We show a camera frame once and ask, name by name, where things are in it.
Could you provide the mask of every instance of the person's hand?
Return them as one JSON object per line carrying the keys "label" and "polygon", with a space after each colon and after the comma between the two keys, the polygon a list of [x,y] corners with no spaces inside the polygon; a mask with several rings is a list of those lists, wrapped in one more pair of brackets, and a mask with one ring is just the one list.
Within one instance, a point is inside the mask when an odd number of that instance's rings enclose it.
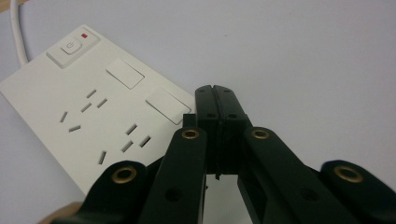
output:
{"label": "person's hand", "polygon": [[38,224],[50,224],[57,217],[70,217],[73,216],[78,209],[81,207],[82,203],[70,203],[69,205],[58,209],[49,216],[45,217],[43,220],[38,222]]}

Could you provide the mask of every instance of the black metal bracket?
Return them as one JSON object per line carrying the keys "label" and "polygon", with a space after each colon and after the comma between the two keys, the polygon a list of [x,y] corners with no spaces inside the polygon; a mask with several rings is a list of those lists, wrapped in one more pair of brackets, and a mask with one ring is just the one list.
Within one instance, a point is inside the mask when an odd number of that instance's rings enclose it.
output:
{"label": "black metal bracket", "polygon": [[310,169],[253,127],[227,88],[203,86],[195,99],[162,159],[110,166],[74,216],[52,223],[202,223],[206,175],[238,175],[253,223],[396,223],[396,193],[363,168]]}

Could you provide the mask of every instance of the power cord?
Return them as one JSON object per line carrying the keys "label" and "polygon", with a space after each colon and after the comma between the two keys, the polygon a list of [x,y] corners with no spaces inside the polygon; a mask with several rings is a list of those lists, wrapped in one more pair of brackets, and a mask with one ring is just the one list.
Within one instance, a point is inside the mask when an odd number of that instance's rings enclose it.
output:
{"label": "power cord", "polygon": [[9,2],[9,10],[11,16],[12,34],[14,35],[15,46],[17,48],[17,56],[20,66],[28,63],[26,50],[23,44],[23,36],[21,34],[20,19],[18,16],[18,0],[11,0]]}

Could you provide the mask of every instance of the brass screw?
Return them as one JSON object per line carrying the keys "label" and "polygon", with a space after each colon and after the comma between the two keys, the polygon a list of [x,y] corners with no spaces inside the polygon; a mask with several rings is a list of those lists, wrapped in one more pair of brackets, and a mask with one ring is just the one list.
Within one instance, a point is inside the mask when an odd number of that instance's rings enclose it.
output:
{"label": "brass screw", "polygon": [[260,130],[260,129],[253,130],[251,132],[251,135],[253,135],[253,137],[261,139],[261,140],[267,139],[270,136],[270,134],[267,131]]}
{"label": "brass screw", "polygon": [[183,136],[186,139],[195,139],[199,136],[199,133],[194,129],[188,129],[183,131],[183,133],[181,133],[181,136]]}
{"label": "brass screw", "polygon": [[126,184],[132,181],[136,177],[136,175],[137,175],[137,171],[134,167],[124,166],[118,169],[116,172],[114,172],[111,178],[116,184]]}
{"label": "brass screw", "polygon": [[351,183],[360,183],[361,181],[363,181],[363,176],[361,175],[361,173],[349,166],[336,166],[334,167],[334,172],[336,175],[338,175],[338,177]]}

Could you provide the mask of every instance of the extension socket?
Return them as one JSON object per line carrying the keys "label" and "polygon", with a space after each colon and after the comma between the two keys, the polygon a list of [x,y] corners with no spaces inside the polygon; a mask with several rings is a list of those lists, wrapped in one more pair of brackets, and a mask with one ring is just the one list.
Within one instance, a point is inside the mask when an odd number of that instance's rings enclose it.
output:
{"label": "extension socket", "polygon": [[164,155],[193,97],[82,25],[0,91],[87,193],[111,164]]}

